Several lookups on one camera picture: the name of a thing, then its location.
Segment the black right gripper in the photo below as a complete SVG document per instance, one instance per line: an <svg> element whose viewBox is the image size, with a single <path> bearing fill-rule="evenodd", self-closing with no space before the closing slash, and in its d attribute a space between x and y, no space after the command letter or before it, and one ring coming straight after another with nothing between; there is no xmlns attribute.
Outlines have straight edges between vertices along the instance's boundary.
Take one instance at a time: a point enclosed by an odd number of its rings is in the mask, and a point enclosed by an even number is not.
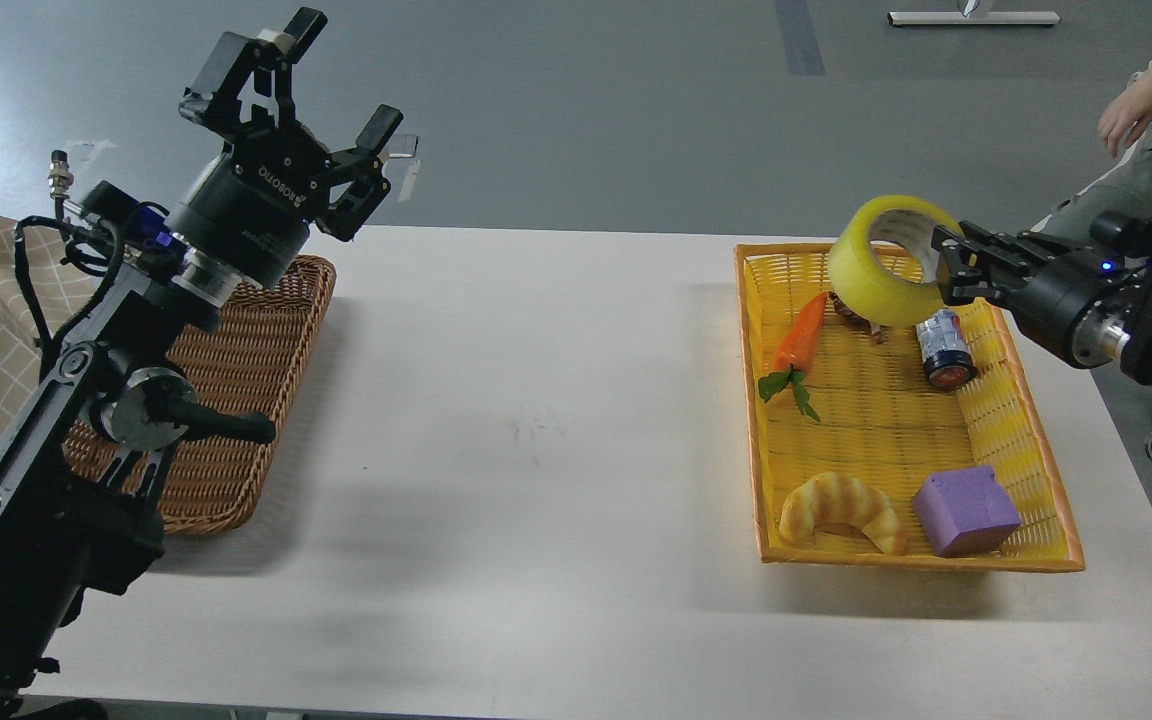
<svg viewBox="0 0 1152 720"><path fill-rule="evenodd" d="M1126 343L1123 300L1130 272L1111 252L1076 249L1044 234L987 232L964 222L937 225L931 247L941 259L935 285L942 304L980 300L1005 306L1021 334L1076 369L1115 361ZM1011 272L1033 272L1021 281Z"/></svg>

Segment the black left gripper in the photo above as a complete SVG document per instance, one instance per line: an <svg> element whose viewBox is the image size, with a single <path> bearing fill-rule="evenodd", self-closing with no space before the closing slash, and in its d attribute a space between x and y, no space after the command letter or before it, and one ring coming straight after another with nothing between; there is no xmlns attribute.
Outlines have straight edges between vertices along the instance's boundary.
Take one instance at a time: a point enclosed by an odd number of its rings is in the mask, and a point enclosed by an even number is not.
<svg viewBox="0 0 1152 720"><path fill-rule="evenodd" d="M266 290L305 245L308 222L326 194L340 190L316 227L348 242L391 192L381 156L403 122L402 109L378 105L355 146L332 156L296 118L291 68L326 23L324 12L302 6L280 31L225 32L179 103L180 118L215 132L221 151L166 225L188 247Z"/></svg>

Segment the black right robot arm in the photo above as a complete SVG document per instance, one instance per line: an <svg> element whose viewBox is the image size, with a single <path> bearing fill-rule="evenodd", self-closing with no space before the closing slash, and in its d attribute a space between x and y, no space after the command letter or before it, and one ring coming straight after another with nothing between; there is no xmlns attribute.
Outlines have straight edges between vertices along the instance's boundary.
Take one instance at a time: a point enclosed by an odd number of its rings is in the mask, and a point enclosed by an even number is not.
<svg viewBox="0 0 1152 720"><path fill-rule="evenodd" d="M932 247L947 305L986 301L1069 366L1114 364L1152 386L1152 214L1107 211L1087 240L941 225ZM1152 434L1146 450L1152 461Z"/></svg>

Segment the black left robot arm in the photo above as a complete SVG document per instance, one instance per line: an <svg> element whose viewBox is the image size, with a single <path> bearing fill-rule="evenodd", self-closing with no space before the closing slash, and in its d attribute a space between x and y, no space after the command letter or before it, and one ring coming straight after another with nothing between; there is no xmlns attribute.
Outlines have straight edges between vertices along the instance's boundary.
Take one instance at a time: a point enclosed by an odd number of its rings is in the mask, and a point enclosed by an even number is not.
<svg viewBox="0 0 1152 720"><path fill-rule="evenodd" d="M225 438L271 445L264 414L202 404L169 350L214 332L238 285L274 290L312 228L351 241L391 191L382 154L401 109L380 105L353 146L308 131L291 73L326 26L225 32L179 114L223 147L174 209L103 182L82 200L52 152L52 217L18 220L15 281L41 353L38 386L0 435L0 719L56 673L46 655L84 592L123 594L162 556L159 511L179 447Z"/></svg>

